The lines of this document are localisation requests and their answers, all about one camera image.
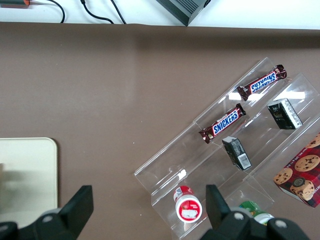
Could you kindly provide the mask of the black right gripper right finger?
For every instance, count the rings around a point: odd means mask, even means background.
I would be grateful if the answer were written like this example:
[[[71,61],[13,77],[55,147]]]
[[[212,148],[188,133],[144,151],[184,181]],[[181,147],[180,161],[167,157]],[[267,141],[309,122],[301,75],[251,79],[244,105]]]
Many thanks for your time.
[[[207,184],[205,190],[206,213],[212,228],[216,230],[231,210],[216,185]]]

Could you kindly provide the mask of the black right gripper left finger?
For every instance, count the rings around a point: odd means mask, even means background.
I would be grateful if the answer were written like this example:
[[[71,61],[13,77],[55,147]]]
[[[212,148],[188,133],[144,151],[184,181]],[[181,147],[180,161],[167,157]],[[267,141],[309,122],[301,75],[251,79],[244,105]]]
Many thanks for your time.
[[[83,185],[60,210],[59,216],[68,230],[82,230],[93,211],[93,188],[91,185]]]

